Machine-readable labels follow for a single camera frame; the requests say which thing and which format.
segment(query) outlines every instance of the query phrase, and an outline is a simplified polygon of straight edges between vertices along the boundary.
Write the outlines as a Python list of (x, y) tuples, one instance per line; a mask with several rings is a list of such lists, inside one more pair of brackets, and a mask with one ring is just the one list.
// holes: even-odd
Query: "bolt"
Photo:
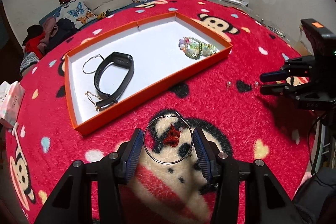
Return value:
[(115, 160), (119, 157), (118, 153), (117, 152), (112, 152), (110, 155), (109, 155), (109, 158), (111, 160)]
[(219, 152), (218, 153), (218, 157), (220, 157), (221, 159), (226, 159), (227, 158), (227, 154), (225, 152)]
[(82, 162), (80, 160), (75, 160), (73, 163), (72, 163), (73, 167), (80, 167), (82, 165)]
[(255, 161), (255, 164), (258, 165), (259, 167), (262, 167), (264, 165), (264, 162), (260, 159)]

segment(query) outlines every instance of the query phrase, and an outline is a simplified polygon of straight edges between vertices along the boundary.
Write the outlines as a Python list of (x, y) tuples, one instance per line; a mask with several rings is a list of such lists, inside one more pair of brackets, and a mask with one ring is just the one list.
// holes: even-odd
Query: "red tablecloth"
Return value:
[[(6, 145), (13, 184), (31, 223), (72, 161), (100, 160), (129, 140), (136, 127), (144, 129), (153, 117), (175, 110), (192, 128), (202, 127), (208, 139), (236, 159), (249, 162), (264, 159), (293, 197), (308, 162), (305, 136), (312, 116), (307, 111), (295, 110), (288, 100), (260, 95), (255, 82), (260, 73), (278, 70), (284, 59), (298, 54), (267, 28), (234, 8), (206, 0), (166, 0), (148, 7), (130, 8), (88, 26), (47, 54), (22, 79), (26, 94), (17, 133), (24, 156), (10, 133), (6, 134)], [(233, 49), (229, 57), (82, 137), (70, 124), (64, 90), (64, 54), (99, 33), (172, 10), (230, 39)], [(232, 28), (238, 32), (228, 32)], [(152, 137), (156, 147), (162, 147), (162, 136), (169, 128), (162, 124), (156, 129)], [(186, 148), (188, 144), (180, 142), (170, 153), (183, 154)], [(159, 165), (143, 153), (135, 178), (128, 187), (121, 188), (128, 222), (207, 222), (216, 186), (206, 184), (196, 161), (193, 152), (192, 157), (179, 164)], [(243, 201), (242, 193), (239, 223), (244, 218)], [(98, 219), (95, 185), (92, 210)]]

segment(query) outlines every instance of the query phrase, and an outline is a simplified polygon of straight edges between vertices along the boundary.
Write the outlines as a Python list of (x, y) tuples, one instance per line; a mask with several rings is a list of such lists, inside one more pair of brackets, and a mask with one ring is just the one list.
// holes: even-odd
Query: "orange box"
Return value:
[[(71, 94), (71, 87), (70, 87), (70, 77), (69, 77), (69, 59), (74, 56), (75, 54), (81, 52), (82, 50), (88, 48), (89, 46), (94, 45), (97, 42), (102, 41), (108, 37), (116, 35), (120, 32), (127, 31), (128, 29), (134, 27), (140, 27), (144, 24), (155, 22), (157, 20), (168, 19), (170, 17), (175, 17), (186, 24), (194, 27), (198, 31), (201, 31), (211, 39), (215, 40), (219, 44), (223, 45), (225, 49), (213, 54), (212, 56), (206, 57), (202, 60), (199, 60), (197, 63), (194, 63), (186, 68), (183, 68), (176, 73), (169, 75), (152, 85), (147, 86), (146, 88), (136, 92), (135, 94), (121, 100), (117, 104), (114, 104), (106, 109), (100, 111), (94, 117), (78, 124), (74, 106), (72, 102), (72, 94)], [(65, 89), (66, 89), (66, 98), (67, 104), (70, 114), (70, 119), (72, 126), (75, 130), (80, 132), (82, 135), (88, 135), (89, 133), (93, 132), (94, 130), (102, 127), (103, 125), (107, 124), (108, 122), (118, 118), (119, 116), (123, 115), (124, 113), (128, 112), (129, 110), (133, 109), (134, 107), (146, 102), (147, 100), (159, 95), (161, 92), (166, 91), (170, 87), (176, 85), (177, 83), (182, 82), (183, 80), (197, 74), (198, 72), (206, 69), (207, 67), (219, 62), (220, 60), (226, 58), (230, 51), (232, 45), (225, 41), (220, 35), (215, 32), (212, 32), (208, 28), (202, 26), (201, 24), (197, 23), (196, 21), (192, 20), (189, 17), (186, 17), (177, 12), (170, 12), (166, 14), (161, 14), (157, 16), (148, 17), (142, 20), (133, 21), (126, 25), (117, 27), (115, 29), (109, 30), (101, 35), (96, 36), (92, 40), (79, 45), (78, 47), (72, 49), (65, 55)]]

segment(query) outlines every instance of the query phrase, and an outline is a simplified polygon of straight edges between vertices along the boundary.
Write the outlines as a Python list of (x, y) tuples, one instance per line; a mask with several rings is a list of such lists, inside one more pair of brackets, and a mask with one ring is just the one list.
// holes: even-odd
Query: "orange butterfly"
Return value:
[(83, 25), (85, 25), (86, 24), (86, 20), (90, 21), (90, 17), (95, 17), (95, 14), (93, 12), (91, 12), (91, 11), (87, 11), (85, 16), (79, 17), (76, 20), (80, 21)]

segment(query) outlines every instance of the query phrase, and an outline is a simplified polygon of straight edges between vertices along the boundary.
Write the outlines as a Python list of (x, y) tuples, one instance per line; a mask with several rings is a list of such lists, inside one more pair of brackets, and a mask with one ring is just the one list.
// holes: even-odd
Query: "orange sticker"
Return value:
[(316, 28), (323, 28), (324, 26), (323, 25), (321, 25), (320, 23), (318, 23), (318, 22), (314, 22), (314, 23), (312, 23)]

